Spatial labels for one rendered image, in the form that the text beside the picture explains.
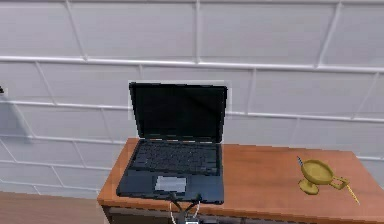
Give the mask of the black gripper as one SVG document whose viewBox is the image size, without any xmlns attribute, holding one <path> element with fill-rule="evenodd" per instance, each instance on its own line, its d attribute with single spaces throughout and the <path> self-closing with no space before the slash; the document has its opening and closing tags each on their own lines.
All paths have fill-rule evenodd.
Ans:
<svg viewBox="0 0 384 224">
<path fill-rule="evenodd" d="M 200 204 L 201 204 L 201 201 L 202 201 L 202 196 L 201 194 L 197 194 L 196 198 L 193 200 L 193 202 L 187 207 L 187 209 L 184 211 L 182 209 L 182 207 L 180 206 L 180 204 L 178 203 L 177 201 L 177 198 L 176 198 L 176 194 L 175 193 L 171 193 L 170 194 L 170 204 L 169 204 L 169 210 L 171 211 L 172 210 L 172 206 L 175 205 L 177 208 L 178 208 L 178 214 L 177 215 L 174 215 L 173 212 L 171 211 L 170 212 L 170 217 L 171 217 L 171 220 L 173 222 L 173 224 L 186 224 L 186 221 L 187 221 L 187 218 L 189 217 L 189 213 L 191 212 L 192 213 L 192 218 L 196 218 L 197 217 L 197 214 L 200 210 Z M 192 212 L 191 210 L 194 208 L 194 207 L 197 207 L 196 210 L 194 212 Z"/>
</svg>

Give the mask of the black open laptop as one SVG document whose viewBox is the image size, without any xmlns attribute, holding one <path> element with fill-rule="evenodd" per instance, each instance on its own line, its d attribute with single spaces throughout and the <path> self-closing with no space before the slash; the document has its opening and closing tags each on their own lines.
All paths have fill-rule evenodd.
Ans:
<svg viewBox="0 0 384 224">
<path fill-rule="evenodd" d="M 116 194 L 222 204 L 227 88 L 132 82 L 129 91 L 139 141 Z"/>
</svg>

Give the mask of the brown wooden table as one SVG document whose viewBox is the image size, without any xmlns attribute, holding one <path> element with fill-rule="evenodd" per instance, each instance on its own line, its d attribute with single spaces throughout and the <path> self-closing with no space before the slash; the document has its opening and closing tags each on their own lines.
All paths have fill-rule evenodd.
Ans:
<svg viewBox="0 0 384 224">
<path fill-rule="evenodd" d="M 349 180 L 355 195 L 299 187 L 309 159 Z M 351 152 L 130 139 L 98 196 L 102 207 L 167 211 L 199 201 L 200 214 L 308 224 L 384 224 L 384 190 Z"/>
</svg>

